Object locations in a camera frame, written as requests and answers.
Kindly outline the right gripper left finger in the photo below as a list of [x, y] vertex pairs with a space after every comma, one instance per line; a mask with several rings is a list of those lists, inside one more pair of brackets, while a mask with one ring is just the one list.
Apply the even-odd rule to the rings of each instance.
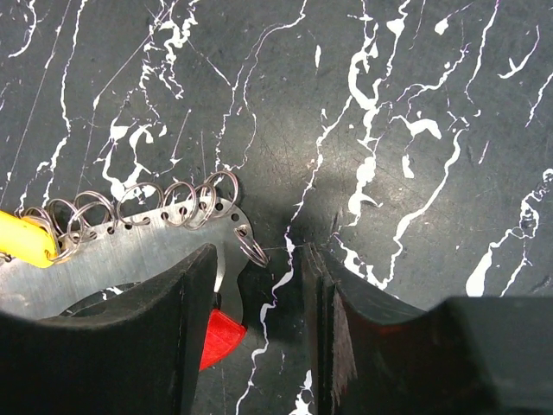
[[2, 314], [2, 413], [190, 413], [216, 273], [206, 244], [75, 316]]

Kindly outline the red black keyring holder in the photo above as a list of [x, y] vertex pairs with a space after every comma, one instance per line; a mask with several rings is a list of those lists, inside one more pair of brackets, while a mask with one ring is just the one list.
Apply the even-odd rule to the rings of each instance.
[[166, 188], [153, 182], [131, 186], [125, 200], [157, 198], [151, 210], [132, 216], [124, 214], [121, 201], [92, 190], [12, 214], [48, 220], [60, 256], [48, 268], [1, 260], [1, 309], [32, 320], [72, 315], [79, 305], [121, 294], [210, 244], [217, 250], [217, 273], [200, 361], [201, 368], [210, 367], [245, 338], [240, 273], [250, 263], [269, 264], [239, 207], [239, 192], [237, 176], [222, 170], [199, 185], [178, 181]]

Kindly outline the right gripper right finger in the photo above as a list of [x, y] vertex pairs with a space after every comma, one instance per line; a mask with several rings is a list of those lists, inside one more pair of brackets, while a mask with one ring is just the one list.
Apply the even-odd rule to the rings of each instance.
[[550, 298], [420, 310], [311, 244], [302, 281], [316, 413], [551, 413]]

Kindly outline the key with yellow tag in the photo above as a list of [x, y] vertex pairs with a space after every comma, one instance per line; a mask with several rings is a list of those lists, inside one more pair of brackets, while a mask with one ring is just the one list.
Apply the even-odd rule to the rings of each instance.
[[1, 260], [20, 259], [39, 268], [48, 268], [60, 256], [60, 247], [51, 223], [37, 216], [15, 217], [1, 212]]

